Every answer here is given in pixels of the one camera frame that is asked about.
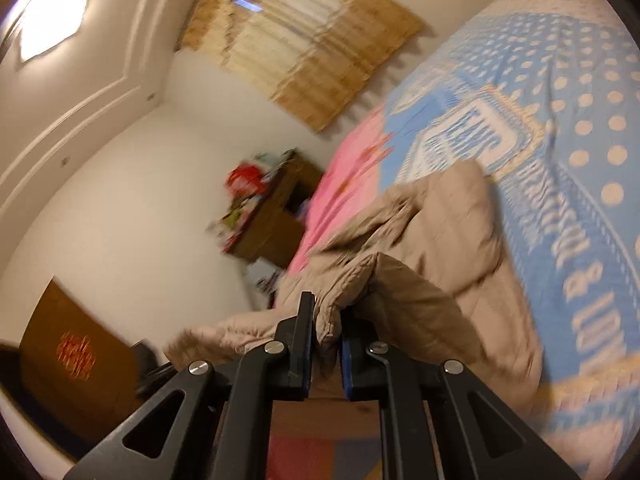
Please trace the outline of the pink knitted blanket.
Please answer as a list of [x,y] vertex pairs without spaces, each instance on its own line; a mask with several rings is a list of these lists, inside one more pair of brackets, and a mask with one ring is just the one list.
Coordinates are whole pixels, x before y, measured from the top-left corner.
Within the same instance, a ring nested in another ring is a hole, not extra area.
[[378,196],[381,162],[390,154],[389,137],[379,106],[337,148],[311,197],[306,231],[288,274],[303,270],[311,249],[320,247]]

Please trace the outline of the ceiling light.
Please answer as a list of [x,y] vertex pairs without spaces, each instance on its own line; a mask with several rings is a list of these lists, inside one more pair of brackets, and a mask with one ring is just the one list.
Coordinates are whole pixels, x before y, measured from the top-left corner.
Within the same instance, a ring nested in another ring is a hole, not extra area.
[[75,35],[88,0],[34,0],[21,20],[20,59],[28,62]]

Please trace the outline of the blue patterned bed blanket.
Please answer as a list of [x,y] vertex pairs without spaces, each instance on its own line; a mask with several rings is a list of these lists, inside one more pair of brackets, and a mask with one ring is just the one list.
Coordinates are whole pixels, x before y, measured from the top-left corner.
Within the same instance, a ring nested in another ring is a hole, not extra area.
[[496,0],[383,107],[381,184],[474,158],[544,347],[530,424],[586,479],[639,430],[639,49],[606,0]]

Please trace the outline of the dark wooden cabinet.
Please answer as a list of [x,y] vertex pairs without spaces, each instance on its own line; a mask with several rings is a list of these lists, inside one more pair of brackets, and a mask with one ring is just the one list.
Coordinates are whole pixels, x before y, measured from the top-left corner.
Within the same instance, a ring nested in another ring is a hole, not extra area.
[[286,269],[306,230],[303,210],[322,176],[322,170],[299,151],[287,151],[265,193],[222,251],[247,263],[263,258]]

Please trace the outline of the beige quilted puffer jacket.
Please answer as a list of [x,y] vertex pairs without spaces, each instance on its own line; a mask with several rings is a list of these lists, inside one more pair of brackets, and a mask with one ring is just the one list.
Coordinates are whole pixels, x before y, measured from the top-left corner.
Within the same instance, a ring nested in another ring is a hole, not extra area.
[[533,399],[542,347],[511,266],[489,182],[472,159],[395,184],[308,252],[280,281],[273,309],[188,328],[166,347],[177,368],[228,362],[274,336],[303,292],[316,300],[311,392],[338,396],[341,315],[352,310],[413,359],[468,366],[511,408]]

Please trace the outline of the white paper bag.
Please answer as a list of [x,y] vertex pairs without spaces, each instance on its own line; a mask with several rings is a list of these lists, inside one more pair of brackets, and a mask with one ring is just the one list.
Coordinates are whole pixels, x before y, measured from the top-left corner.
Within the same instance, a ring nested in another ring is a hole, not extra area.
[[274,307],[282,275],[281,268],[264,258],[258,258],[246,267],[245,285],[255,311],[270,310]]

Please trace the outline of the dark brown wooden door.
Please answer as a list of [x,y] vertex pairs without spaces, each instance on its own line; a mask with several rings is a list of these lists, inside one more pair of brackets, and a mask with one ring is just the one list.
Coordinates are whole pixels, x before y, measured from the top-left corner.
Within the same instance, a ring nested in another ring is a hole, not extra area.
[[50,281],[20,343],[21,381],[36,404],[95,445],[131,415],[140,370],[134,350]]

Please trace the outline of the yellow patterned curtain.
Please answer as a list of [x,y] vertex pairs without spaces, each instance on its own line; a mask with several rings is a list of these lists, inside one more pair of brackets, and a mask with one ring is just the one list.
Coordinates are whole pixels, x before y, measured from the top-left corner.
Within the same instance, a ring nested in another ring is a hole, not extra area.
[[196,0],[177,47],[320,132],[424,27],[394,0]]

